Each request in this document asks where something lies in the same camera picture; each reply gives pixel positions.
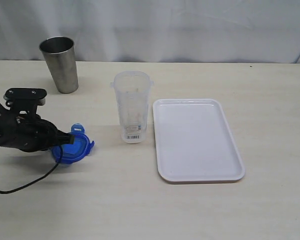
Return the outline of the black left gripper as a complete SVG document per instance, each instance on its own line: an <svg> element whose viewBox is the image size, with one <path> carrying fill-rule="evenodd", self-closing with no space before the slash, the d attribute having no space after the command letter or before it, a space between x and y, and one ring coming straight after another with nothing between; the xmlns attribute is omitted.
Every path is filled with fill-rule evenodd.
<svg viewBox="0 0 300 240"><path fill-rule="evenodd" d="M73 134L58 131L49 121L15 114L0 104L0 147L31 153L74 141Z"/></svg>

